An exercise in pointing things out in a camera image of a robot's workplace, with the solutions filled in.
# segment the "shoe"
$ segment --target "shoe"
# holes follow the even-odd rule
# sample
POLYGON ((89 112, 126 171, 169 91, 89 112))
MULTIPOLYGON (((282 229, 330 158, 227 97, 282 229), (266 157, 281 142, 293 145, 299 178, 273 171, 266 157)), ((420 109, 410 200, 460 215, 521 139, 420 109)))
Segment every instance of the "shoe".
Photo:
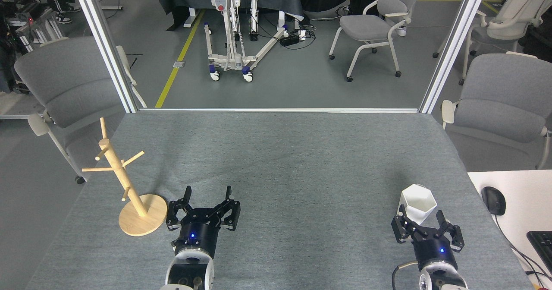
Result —
POLYGON ((60 12, 56 12, 56 20, 58 23, 61 23, 61 24, 66 24, 66 23, 72 23, 73 22, 73 19, 69 18, 69 17, 65 17, 65 15, 63 15, 62 13, 60 12))
POLYGON ((82 11, 81 7, 78 5, 69 5, 69 3, 65 3, 65 6, 61 7, 60 13, 78 13, 79 11, 82 11))

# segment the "aluminum frame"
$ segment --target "aluminum frame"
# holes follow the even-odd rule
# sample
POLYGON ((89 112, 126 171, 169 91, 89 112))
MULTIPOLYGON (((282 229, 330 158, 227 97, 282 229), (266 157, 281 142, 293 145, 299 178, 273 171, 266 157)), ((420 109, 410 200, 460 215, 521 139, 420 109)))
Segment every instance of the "aluminum frame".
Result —
POLYGON ((99 5, 98 0, 79 0, 79 3, 81 4, 82 11, 85 13, 88 26, 94 35, 96 44, 98 44, 109 75, 119 94, 122 106, 127 113, 136 113, 138 108, 130 93, 129 84, 125 79, 124 68, 117 54, 115 44, 113 44, 113 38, 109 32, 102 7, 99 5))
POLYGON ((481 0, 462 0, 447 43, 422 100, 420 113, 432 113, 480 4, 481 0))

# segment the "wooden peg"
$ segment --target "wooden peg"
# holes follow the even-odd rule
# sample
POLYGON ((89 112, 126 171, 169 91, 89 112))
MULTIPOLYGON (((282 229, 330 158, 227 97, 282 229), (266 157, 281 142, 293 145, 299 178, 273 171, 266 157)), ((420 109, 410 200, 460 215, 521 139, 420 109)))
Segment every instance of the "wooden peg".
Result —
POLYGON ((95 160, 99 161, 105 152, 107 152, 107 148, 103 149, 102 152, 99 152, 98 156, 95 157, 95 160))
POLYGON ((83 168, 83 172, 91 172, 91 171, 113 171, 113 168, 110 167, 98 167, 98 168, 83 168))
POLYGON ((134 162, 134 161, 136 160, 136 158, 139 158, 140 156, 142 156, 142 155, 144 155, 144 154, 145 154, 144 151, 138 152, 138 154, 132 156, 132 157, 129 158, 126 162, 123 162, 123 163, 122 163, 122 166, 123 166, 123 167, 126 167, 128 164, 134 162))
POLYGON ((125 189, 125 193, 122 194, 121 202, 126 201, 126 197, 129 195, 130 188, 125 189))

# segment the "white desk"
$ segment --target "white desk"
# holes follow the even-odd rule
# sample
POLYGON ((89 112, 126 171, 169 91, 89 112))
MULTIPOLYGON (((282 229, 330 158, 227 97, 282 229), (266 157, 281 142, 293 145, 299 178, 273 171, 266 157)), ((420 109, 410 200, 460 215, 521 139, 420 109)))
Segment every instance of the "white desk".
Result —
MULTIPOLYGON (((480 194, 485 186, 493 186, 504 194, 506 212, 497 216, 502 231, 519 251, 551 274, 526 235, 528 231, 552 231, 552 170, 469 172, 468 175, 480 194)), ((531 270, 521 257, 520 262, 527 271, 531 270)), ((537 284, 534 275, 530 280, 537 284)), ((550 280, 544 276, 540 280, 546 288, 552 289, 550 280)))

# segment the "robotic arm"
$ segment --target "robotic arm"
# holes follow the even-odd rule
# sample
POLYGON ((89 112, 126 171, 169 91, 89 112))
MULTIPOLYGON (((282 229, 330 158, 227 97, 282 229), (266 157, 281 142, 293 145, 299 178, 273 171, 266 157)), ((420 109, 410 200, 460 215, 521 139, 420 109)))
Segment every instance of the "robotic arm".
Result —
POLYGON ((465 280, 458 274, 452 251, 460 252, 464 239, 458 225, 446 221, 443 211, 437 211, 438 229, 422 227, 410 220, 404 205, 391 222, 397 243, 411 241, 420 270, 420 290, 467 290, 465 280), (449 233, 452 241, 444 236, 449 233))
POLYGON ((219 229, 226 227, 235 231, 240 216, 240 202, 231 199, 231 194, 228 186, 225 200, 214 208, 192 208, 191 187, 186 186, 184 197, 169 203, 165 223, 169 231, 180 228, 180 235, 171 242, 175 256, 167 270, 165 286, 160 290, 211 290, 219 229), (180 209, 186 215, 178 220, 180 209))

